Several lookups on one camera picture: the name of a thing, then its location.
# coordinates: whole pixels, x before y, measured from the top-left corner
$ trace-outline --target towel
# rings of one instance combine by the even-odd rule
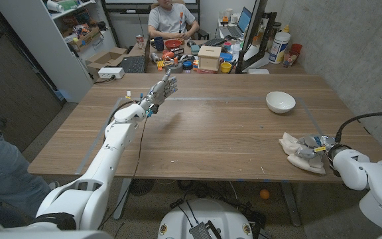
[[[313,149],[306,145],[299,144],[297,141],[295,137],[288,133],[284,133],[283,138],[279,139],[279,143],[282,145],[284,152],[288,155],[288,161],[301,169],[313,173],[326,174],[321,156],[315,155],[310,159],[299,157],[300,155],[309,155],[308,152],[313,152]]]

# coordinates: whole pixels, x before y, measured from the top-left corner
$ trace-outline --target robotic arm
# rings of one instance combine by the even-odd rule
[[[106,140],[85,174],[48,194],[27,230],[98,229],[120,156],[133,141],[138,122],[151,111],[156,114],[164,99],[177,91],[176,77],[169,76],[170,71],[138,104],[115,113],[115,119],[105,129]]]
[[[347,187],[359,191],[370,189],[359,207],[370,221],[382,227],[382,161],[371,163],[368,156],[325,135],[308,135],[300,138],[298,143],[307,146],[297,152],[299,157],[311,159],[325,154],[330,167]]]

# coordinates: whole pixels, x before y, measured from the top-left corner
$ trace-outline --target shelf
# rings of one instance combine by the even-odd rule
[[[73,12],[73,11],[76,11],[76,10],[78,10],[78,9],[81,9],[83,6],[86,6],[86,5],[90,4],[90,3],[95,3],[95,1],[92,1],[92,0],[91,0],[91,1],[87,1],[86,3],[80,3],[80,5],[78,5],[78,8],[75,8],[75,9],[69,9],[69,10],[64,11],[64,12],[62,12],[62,13],[50,13],[50,16],[51,16],[52,20],[54,20],[54,19],[57,19],[57,18],[59,18],[59,17],[61,17],[61,16],[67,15],[67,14]]]

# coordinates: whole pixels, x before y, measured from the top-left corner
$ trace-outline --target white bowl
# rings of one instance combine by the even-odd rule
[[[296,105],[296,100],[284,92],[271,92],[266,96],[269,109],[277,114],[289,112]]]

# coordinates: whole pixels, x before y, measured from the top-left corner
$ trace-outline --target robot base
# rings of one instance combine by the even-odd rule
[[[206,224],[209,221],[212,222],[221,238],[253,238],[248,220],[237,209],[226,202],[215,199],[196,199],[189,200],[188,203],[190,206],[186,203],[182,203],[164,216],[160,223],[158,239],[194,239],[190,233],[190,229],[192,228],[190,222],[194,228],[199,223]],[[212,238],[217,238],[212,230],[208,229],[208,233]]]

